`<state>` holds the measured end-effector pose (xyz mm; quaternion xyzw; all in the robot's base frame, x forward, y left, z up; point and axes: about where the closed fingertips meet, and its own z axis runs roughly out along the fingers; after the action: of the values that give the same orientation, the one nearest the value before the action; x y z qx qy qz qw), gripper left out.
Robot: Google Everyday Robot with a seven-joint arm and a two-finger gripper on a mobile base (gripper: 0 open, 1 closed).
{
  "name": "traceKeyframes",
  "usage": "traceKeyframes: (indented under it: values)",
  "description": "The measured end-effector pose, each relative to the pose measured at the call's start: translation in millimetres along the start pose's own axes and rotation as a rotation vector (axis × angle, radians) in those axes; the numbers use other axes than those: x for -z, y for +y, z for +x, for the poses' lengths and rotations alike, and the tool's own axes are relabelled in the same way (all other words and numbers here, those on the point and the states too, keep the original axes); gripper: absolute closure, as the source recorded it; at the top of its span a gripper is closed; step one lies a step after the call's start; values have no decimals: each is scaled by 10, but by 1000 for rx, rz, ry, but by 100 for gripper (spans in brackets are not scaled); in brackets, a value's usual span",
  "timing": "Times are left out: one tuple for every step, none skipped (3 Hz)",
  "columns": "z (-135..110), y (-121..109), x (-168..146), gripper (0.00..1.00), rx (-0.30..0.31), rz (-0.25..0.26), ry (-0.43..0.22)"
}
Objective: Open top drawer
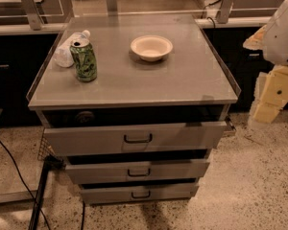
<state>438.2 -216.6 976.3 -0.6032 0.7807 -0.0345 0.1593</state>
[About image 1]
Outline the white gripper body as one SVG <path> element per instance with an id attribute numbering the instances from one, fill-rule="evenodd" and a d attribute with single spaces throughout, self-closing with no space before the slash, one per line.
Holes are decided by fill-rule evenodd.
<path id="1" fill-rule="evenodd" d="M 288 66 L 288 3 L 281 5 L 267 23 L 263 55 L 273 64 Z"/>

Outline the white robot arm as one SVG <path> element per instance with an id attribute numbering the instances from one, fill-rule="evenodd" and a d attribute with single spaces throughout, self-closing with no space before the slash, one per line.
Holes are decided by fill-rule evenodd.
<path id="1" fill-rule="evenodd" d="M 280 5 L 266 25 L 245 40 L 243 47 L 261 50 L 274 67 L 260 72 L 250 110 L 251 124 L 270 124 L 288 104 L 288 0 Z"/>

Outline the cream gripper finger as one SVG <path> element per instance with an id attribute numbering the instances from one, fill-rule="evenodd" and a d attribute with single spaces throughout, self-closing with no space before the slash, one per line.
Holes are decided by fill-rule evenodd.
<path id="1" fill-rule="evenodd" d="M 247 38 L 244 43 L 243 47 L 248 50 L 261 50 L 263 48 L 262 40 L 263 36 L 266 31 L 266 26 L 262 26 L 260 29 L 258 29 L 253 35 L 251 35 L 249 38 Z"/>
<path id="2" fill-rule="evenodd" d="M 251 119 L 270 124 L 288 103 L 288 66 L 276 65 L 256 79 Z"/>

